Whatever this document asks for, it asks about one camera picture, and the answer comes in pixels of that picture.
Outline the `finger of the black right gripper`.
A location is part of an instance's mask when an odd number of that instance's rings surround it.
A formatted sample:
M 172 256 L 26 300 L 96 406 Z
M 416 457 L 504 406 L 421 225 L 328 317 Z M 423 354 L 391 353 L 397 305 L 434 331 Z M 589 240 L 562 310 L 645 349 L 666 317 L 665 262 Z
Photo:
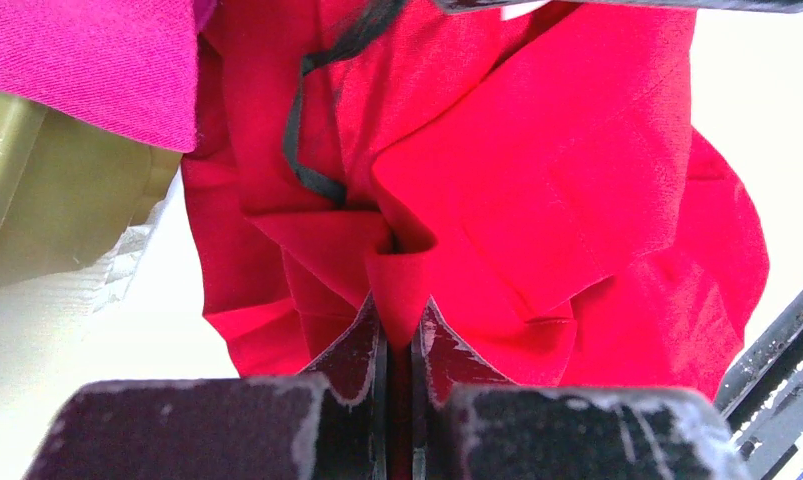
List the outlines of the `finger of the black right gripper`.
M 574 4 L 600 4 L 651 8 L 707 9 L 757 13 L 803 13 L 803 0 L 569 0 Z M 436 0 L 445 13 L 460 14 L 489 9 L 527 11 L 549 4 L 549 1 L 512 0 Z

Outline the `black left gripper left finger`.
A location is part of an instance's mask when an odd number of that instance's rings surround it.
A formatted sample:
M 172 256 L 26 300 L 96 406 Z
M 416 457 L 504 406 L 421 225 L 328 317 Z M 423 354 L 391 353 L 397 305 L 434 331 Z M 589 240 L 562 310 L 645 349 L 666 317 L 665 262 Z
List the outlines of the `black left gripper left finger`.
M 372 299 L 291 376 L 87 384 L 29 479 L 384 479 L 387 348 Z

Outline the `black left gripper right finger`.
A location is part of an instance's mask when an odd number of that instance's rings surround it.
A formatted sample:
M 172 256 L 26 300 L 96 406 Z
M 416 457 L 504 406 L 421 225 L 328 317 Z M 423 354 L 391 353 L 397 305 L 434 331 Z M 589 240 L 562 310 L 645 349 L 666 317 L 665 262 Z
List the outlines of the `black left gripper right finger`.
M 745 479 L 727 423 L 686 389 L 520 386 L 434 301 L 411 344 L 416 479 Z

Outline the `red dress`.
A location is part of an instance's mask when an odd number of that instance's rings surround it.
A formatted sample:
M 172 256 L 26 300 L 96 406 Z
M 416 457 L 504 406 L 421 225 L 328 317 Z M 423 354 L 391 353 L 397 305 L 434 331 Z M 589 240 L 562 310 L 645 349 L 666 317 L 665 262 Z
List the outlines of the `red dress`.
M 434 301 L 520 386 L 714 398 L 769 273 L 744 183 L 692 121 L 692 9 L 224 1 L 183 159 L 203 316 L 292 375 L 372 299 L 388 472 L 412 475 Z

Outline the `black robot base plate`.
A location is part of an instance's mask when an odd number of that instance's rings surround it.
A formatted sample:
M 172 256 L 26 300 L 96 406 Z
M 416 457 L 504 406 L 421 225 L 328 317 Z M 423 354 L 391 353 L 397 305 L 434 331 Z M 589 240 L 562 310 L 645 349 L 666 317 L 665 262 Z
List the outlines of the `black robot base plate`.
M 727 371 L 715 406 L 753 479 L 803 479 L 803 290 Z

